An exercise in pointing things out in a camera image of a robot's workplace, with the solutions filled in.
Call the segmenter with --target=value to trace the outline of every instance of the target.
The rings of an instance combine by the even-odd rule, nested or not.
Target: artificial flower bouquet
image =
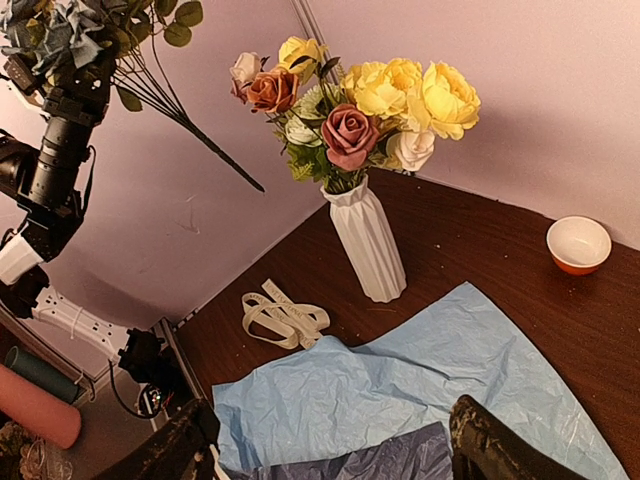
[[[478,123],[476,90],[446,63],[423,72],[419,62],[396,58],[345,73],[326,53],[315,39],[291,37],[271,70],[256,53],[242,53],[231,68],[232,94],[269,117],[295,180],[322,181],[325,192],[342,194],[370,167],[416,172],[436,135],[460,140]]]

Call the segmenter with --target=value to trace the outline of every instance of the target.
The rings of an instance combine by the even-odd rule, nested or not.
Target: pink rose
[[[261,71],[262,60],[257,53],[241,53],[235,65],[229,69],[231,95],[239,98],[242,103],[247,103],[247,91]]]
[[[343,104],[334,108],[322,124],[322,137],[329,145],[329,161],[352,172],[367,160],[380,132],[370,117],[354,105]]]

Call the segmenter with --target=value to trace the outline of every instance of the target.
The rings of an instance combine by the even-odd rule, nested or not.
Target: white bracket
[[[0,281],[13,285],[25,272],[42,262],[42,257],[19,233],[0,250]]]
[[[101,320],[51,286],[40,292],[36,302],[38,305],[32,310],[35,320],[66,330],[72,340],[80,338],[90,343],[112,363],[118,364],[118,351],[124,349],[129,340],[127,328]]]

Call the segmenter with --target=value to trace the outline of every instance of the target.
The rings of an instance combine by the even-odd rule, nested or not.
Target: ceramic bowl
[[[611,237],[595,220],[572,216],[551,225],[547,246],[562,270],[571,275],[588,275],[611,253]]]

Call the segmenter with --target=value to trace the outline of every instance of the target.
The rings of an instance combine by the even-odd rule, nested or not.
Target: white rose
[[[405,170],[417,172],[433,155],[435,139],[431,130],[396,133],[387,142],[387,155],[400,160]]]
[[[262,70],[262,62],[257,53],[241,53],[236,64],[229,69],[231,77],[241,87],[256,79],[256,75]]]
[[[293,117],[284,127],[284,134],[291,143],[317,147],[322,143],[320,133],[311,130],[298,117]]]

